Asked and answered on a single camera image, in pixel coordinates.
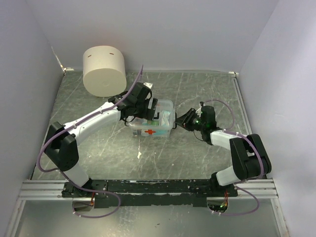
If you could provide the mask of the clear box lid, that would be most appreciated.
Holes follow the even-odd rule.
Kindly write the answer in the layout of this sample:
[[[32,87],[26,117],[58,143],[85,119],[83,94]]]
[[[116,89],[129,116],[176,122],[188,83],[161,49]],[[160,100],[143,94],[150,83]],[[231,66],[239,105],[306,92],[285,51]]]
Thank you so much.
[[[155,111],[155,117],[153,120],[160,119],[162,111],[170,111],[171,112],[170,117],[175,117],[174,105],[171,100],[158,99],[158,103],[157,103],[157,107]]]

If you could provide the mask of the clear plastic medicine box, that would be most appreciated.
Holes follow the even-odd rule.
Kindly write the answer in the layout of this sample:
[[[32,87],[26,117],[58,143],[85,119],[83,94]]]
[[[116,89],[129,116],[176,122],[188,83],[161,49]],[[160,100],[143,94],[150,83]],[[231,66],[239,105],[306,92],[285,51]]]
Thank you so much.
[[[159,121],[159,126],[150,126],[147,124],[148,120],[142,118],[135,118],[127,125],[134,136],[168,138],[175,126],[175,117],[170,117],[170,126],[161,126],[160,118],[155,120]]]

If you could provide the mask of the small green box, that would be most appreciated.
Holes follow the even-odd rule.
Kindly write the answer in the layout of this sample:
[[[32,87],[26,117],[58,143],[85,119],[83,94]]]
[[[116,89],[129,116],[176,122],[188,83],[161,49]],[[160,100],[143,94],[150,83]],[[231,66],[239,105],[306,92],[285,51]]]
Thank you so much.
[[[158,120],[148,120],[147,124],[150,126],[159,126],[159,121]]]

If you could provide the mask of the teal white sachet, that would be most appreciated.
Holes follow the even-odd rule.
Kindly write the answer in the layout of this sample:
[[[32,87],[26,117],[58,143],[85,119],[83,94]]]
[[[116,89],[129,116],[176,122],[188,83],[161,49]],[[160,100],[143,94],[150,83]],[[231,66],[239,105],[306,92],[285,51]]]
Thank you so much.
[[[161,126],[170,126],[170,111],[162,111],[161,112]]]

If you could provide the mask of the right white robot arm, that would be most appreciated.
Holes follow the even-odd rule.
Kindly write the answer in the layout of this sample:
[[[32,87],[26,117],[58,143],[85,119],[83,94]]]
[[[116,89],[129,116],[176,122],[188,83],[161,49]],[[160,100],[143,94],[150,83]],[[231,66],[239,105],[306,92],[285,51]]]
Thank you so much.
[[[262,178],[272,171],[272,164],[258,134],[243,135],[217,126],[215,109],[202,106],[199,113],[191,108],[175,123],[191,132],[199,131],[201,140],[231,152],[232,165],[215,173],[210,192],[221,196],[232,185],[244,180]]]

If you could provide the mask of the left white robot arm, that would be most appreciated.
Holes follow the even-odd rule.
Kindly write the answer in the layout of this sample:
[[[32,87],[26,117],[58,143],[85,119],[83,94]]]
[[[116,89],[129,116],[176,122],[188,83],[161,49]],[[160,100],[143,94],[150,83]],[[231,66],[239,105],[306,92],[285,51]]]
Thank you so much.
[[[91,194],[92,180],[79,164],[79,144],[105,125],[126,121],[129,117],[153,119],[158,101],[153,97],[152,87],[149,82],[137,82],[129,91],[109,98],[91,113],[66,124],[55,122],[49,127],[44,153],[75,184],[74,191],[80,197]]]

